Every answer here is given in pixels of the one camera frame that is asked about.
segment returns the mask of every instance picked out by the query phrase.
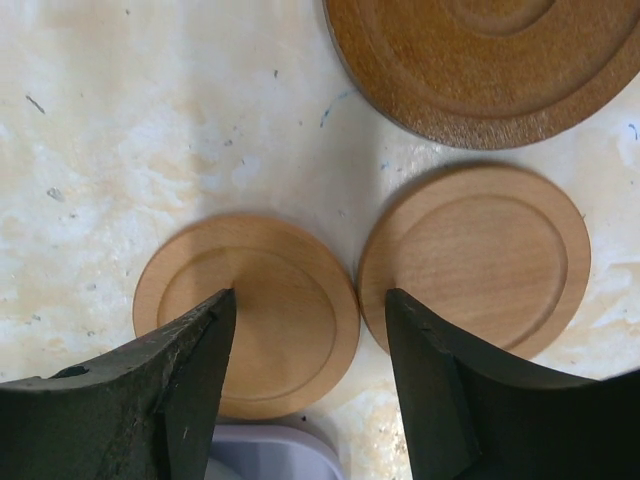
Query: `light wooden coaster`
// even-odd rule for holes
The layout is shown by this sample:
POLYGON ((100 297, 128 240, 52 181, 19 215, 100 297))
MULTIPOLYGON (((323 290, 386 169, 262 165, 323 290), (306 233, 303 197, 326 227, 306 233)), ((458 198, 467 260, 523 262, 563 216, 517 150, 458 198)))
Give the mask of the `light wooden coaster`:
POLYGON ((358 344, 355 294, 324 245, 275 219, 215 217, 169 241, 138 283, 136 334, 231 287, 238 317, 220 414, 279 417, 331 390, 358 344))
POLYGON ((571 200, 538 175, 478 166, 414 189, 379 221, 360 262, 358 294, 389 351, 384 296, 399 287, 461 328, 531 357, 575 314, 591 264, 571 200))
POLYGON ((371 103, 456 147, 556 135, 640 69, 637 0, 324 1, 341 59, 371 103))

